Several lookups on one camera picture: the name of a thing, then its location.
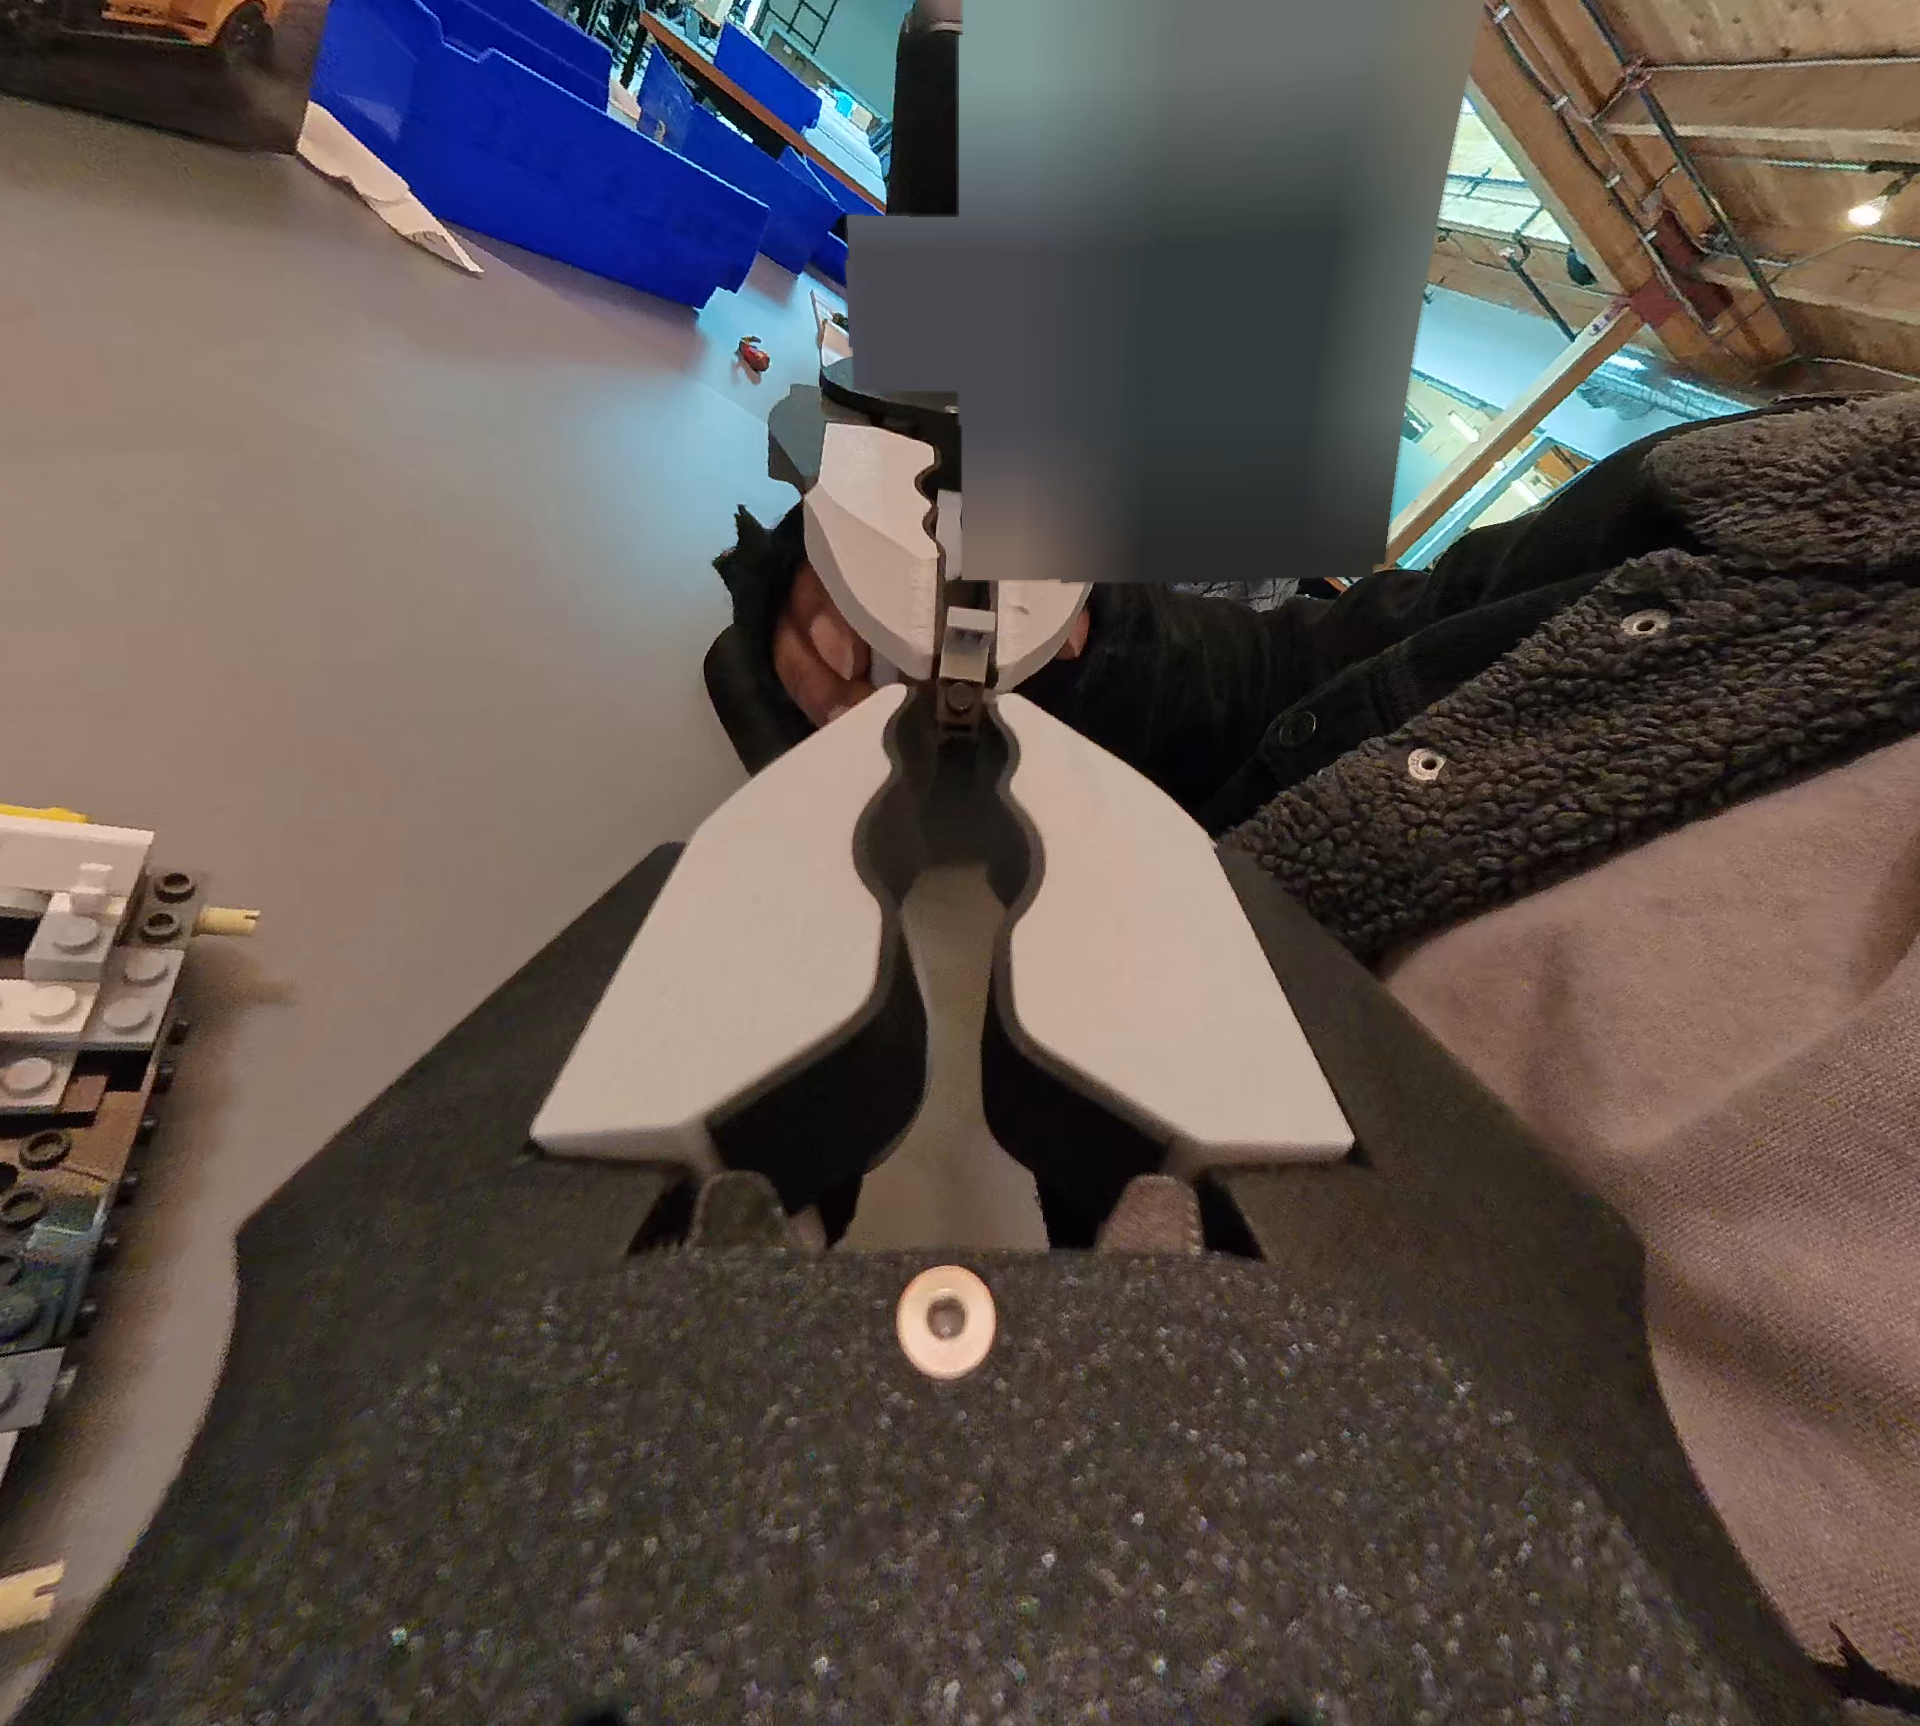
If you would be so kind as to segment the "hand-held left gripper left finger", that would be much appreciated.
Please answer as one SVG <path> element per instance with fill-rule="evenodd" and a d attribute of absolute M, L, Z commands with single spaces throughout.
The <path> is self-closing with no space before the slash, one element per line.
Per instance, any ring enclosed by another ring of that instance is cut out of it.
<path fill-rule="evenodd" d="M 683 843 L 531 1122 L 553 1162 L 765 1178 L 824 1246 L 928 1095 L 900 922 L 926 872 L 933 726 L 873 692 Z"/>

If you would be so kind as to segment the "toy brick car chassis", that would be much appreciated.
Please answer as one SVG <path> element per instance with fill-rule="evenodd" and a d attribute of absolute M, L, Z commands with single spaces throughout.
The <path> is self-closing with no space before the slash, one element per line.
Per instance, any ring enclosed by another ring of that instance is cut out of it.
<path fill-rule="evenodd" d="M 2 1512 L 65 1417 L 160 1103 L 200 948 L 258 911 L 148 828 L 2 804 Z"/>

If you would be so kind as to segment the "dark fleece jacket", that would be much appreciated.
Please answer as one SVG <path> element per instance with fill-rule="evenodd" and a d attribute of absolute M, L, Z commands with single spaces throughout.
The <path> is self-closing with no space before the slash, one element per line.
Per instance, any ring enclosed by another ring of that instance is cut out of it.
<path fill-rule="evenodd" d="M 1918 735 L 1918 394 L 1679 428 L 1526 529 L 1524 636 L 1222 846 L 1359 960 Z"/>

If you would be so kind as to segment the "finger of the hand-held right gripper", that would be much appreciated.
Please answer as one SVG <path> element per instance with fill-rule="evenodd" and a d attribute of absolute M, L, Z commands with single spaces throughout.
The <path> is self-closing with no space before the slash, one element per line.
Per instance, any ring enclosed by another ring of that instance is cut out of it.
<path fill-rule="evenodd" d="M 806 558 L 855 636 L 893 678 L 958 686 L 945 642 L 945 554 L 933 535 L 941 468 L 928 444 L 827 426 L 801 496 Z"/>
<path fill-rule="evenodd" d="M 1089 584 L 989 584 L 991 692 L 1016 692 L 1042 671 L 1086 614 Z"/>

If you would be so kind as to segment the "blue plastic bin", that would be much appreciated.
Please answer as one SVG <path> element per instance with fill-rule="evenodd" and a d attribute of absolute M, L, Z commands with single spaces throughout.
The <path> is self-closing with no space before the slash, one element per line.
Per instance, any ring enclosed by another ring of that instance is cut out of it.
<path fill-rule="evenodd" d="M 784 143 L 770 154 L 730 117 L 710 110 L 710 82 L 693 75 L 693 49 L 653 36 L 637 76 L 637 130 L 707 177 L 753 200 L 765 220 L 756 252 L 787 272 L 819 272 L 844 287 L 844 227 L 880 208 L 832 177 L 819 157 Z"/>
<path fill-rule="evenodd" d="M 770 212 L 612 117 L 538 0 L 330 0 L 310 102 L 448 227 L 690 309 L 753 268 Z"/>

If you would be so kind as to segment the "grey desk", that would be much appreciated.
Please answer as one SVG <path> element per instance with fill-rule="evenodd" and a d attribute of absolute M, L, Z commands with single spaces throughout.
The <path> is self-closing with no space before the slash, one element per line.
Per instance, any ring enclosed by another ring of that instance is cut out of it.
<path fill-rule="evenodd" d="M 724 315 L 471 279 L 297 158 L 2 105 L 2 799 L 258 900 L 188 956 L 104 1324 L 5 1484 L 61 1559 L 2 1720 L 200 1430 L 236 1239 L 376 1092 L 738 780 L 707 554 L 765 503 Z"/>

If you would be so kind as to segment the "person's right hand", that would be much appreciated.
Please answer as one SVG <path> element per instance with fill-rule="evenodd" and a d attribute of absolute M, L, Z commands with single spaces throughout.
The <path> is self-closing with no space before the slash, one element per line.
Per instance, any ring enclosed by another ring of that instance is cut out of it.
<path fill-rule="evenodd" d="M 812 563 L 798 563 L 775 610 L 770 657 L 784 696 L 816 726 L 873 696 L 873 650 L 836 607 Z"/>

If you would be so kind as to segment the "beige hoodie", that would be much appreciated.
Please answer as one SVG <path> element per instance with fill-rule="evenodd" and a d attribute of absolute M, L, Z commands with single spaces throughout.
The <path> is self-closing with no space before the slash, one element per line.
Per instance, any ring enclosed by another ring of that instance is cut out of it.
<path fill-rule="evenodd" d="M 1918 739 L 1379 964 L 1646 1250 L 1692 1469 L 1799 1643 L 1918 1686 Z"/>

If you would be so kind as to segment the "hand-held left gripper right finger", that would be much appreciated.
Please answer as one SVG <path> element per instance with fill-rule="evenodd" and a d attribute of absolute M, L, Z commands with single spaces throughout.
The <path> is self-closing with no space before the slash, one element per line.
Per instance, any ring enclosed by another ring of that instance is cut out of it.
<path fill-rule="evenodd" d="M 979 1103 L 1048 1242 L 1086 1250 L 1147 1176 L 1344 1165 L 1354 1131 L 1199 821 L 1024 696 L 991 851 L 1003 922 Z"/>

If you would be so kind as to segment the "white paper bag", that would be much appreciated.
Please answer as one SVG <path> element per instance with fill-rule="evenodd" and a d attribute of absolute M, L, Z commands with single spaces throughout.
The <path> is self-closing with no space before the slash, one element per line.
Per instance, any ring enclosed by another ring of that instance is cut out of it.
<path fill-rule="evenodd" d="M 317 177 L 352 194 L 408 248 L 426 252 L 465 276 L 486 272 L 441 220 L 418 203 L 413 187 L 313 102 L 304 107 L 297 154 Z"/>

